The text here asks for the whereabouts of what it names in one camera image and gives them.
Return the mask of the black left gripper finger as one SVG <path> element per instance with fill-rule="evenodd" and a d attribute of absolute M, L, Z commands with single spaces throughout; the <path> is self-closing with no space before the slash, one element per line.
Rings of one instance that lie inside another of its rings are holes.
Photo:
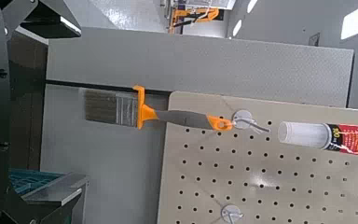
<path fill-rule="evenodd" d="M 10 172 L 14 190 L 27 203 L 65 205 L 80 195 L 67 224 L 86 224 L 89 178 L 86 175 L 46 172 Z"/>
<path fill-rule="evenodd" d="M 7 39 L 21 27 L 46 39 L 81 37 L 75 16 L 63 0 L 0 0 Z"/>

